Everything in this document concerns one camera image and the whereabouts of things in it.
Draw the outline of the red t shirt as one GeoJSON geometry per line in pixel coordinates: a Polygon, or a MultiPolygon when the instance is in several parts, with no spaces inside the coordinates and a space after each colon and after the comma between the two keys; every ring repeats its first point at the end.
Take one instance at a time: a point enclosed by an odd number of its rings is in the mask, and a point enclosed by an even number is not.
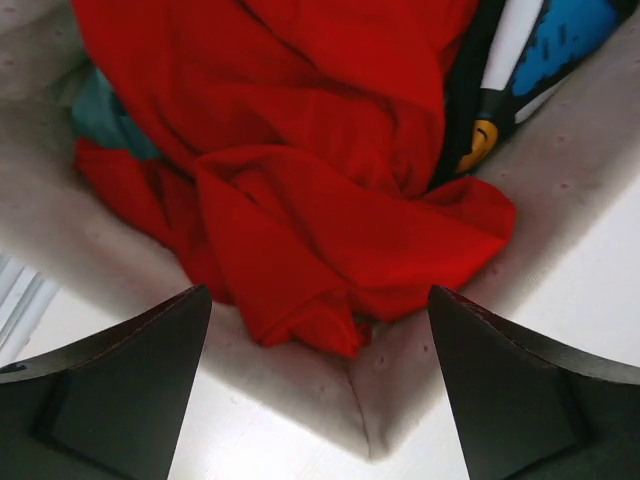
{"type": "Polygon", "coordinates": [[[86,137],[117,215],[236,306],[264,346],[353,356],[505,247],[493,186],[430,180],[474,1],[76,1],[85,48],[160,150],[86,137]]]}

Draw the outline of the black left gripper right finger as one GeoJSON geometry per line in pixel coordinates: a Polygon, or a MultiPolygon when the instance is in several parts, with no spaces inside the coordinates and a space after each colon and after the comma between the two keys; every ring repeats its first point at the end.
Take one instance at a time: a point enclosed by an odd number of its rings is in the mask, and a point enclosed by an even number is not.
{"type": "Polygon", "coordinates": [[[637,367],[443,287],[431,289],[428,312],[470,478],[638,478],[637,367]]]}

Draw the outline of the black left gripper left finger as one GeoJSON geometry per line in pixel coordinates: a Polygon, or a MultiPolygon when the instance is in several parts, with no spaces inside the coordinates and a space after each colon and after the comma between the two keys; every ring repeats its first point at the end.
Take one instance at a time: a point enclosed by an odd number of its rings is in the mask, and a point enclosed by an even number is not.
{"type": "Polygon", "coordinates": [[[165,479],[211,313],[191,287],[1,369],[4,479],[165,479]]]}

